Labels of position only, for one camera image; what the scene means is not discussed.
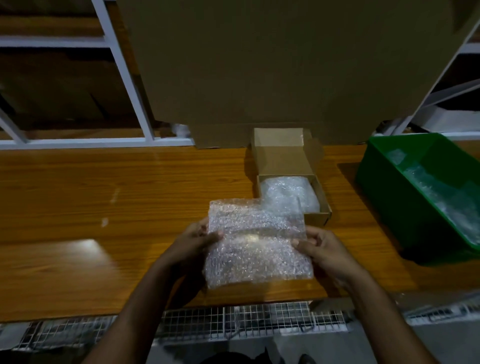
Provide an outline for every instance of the person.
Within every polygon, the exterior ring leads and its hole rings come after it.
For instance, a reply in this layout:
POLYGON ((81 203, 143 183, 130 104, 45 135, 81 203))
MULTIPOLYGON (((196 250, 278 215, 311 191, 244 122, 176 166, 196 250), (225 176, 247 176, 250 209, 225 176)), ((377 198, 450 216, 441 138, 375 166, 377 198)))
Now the person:
MULTIPOLYGON (((173 283, 204 248, 222 239, 221 231, 207 234, 208 219, 191 224, 152 264, 100 342, 85 358, 92 363, 145 363, 173 283)), ((307 226, 306 241, 292 242, 310 256, 351 296, 379 363, 437 363, 399 313, 395 303, 331 231, 307 226)), ((268 355, 264 362, 269 362, 268 355)), ((221 353, 211 363, 253 361, 239 353, 221 353)), ((300 363, 313 359, 303 355, 300 363)))

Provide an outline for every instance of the small brown box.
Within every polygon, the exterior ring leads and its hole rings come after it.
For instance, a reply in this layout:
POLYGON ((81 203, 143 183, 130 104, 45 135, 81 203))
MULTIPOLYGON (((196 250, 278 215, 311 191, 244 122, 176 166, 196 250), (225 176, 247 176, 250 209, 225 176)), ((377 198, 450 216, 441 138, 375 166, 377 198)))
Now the small brown box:
POLYGON ((304 214, 305 224, 321 227, 332 215, 322 185, 315 175, 318 162, 324 151, 320 142, 312 138, 308 129, 263 129, 255 128, 252 137, 252 153, 257 164, 257 189, 262 196, 260 184, 271 177, 301 176, 310 181, 320 203, 319 213, 304 214))

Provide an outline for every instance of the green container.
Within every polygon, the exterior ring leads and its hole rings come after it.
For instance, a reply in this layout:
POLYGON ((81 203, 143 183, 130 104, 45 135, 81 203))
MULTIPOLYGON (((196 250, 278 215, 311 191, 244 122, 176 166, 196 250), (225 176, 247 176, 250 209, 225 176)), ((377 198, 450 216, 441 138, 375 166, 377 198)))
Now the green container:
POLYGON ((441 191, 440 200, 468 206, 474 212, 469 216, 480 212, 480 163, 441 134, 370 138, 356 182, 398 239, 405 259, 437 265, 480 258, 480 245, 472 243, 412 177, 413 170, 420 175, 419 169, 439 182, 441 188, 435 184, 434 191, 441 191))

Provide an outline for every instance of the wooden tabletop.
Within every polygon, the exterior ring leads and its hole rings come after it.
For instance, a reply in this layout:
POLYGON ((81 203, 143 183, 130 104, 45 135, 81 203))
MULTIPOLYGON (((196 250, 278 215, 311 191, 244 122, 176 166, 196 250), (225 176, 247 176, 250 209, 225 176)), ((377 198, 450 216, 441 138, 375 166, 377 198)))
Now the wooden tabletop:
MULTIPOLYGON (((318 169, 333 230, 387 290, 480 287, 480 261, 420 267, 399 257, 353 183, 365 146, 327 146, 318 169)), ((0 322, 119 312, 154 260, 211 200, 253 196, 247 149, 194 147, 0 152, 0 322)), ((206 291, 179 282, 172 305, 318 299, 339 292, 314 280, 206 291)))

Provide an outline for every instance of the forearm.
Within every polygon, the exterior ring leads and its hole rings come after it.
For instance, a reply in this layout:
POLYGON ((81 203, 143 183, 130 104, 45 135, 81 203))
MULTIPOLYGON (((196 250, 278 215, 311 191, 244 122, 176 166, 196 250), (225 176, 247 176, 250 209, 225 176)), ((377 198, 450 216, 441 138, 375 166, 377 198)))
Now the forearm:
POLYGON ((158 259, 85 363, 144 363, 172 284, 170 267, 161 258, 158 259))
POLYGON ((367 271, 353 278, 347 290, 379 363, 437 363, 367 271))

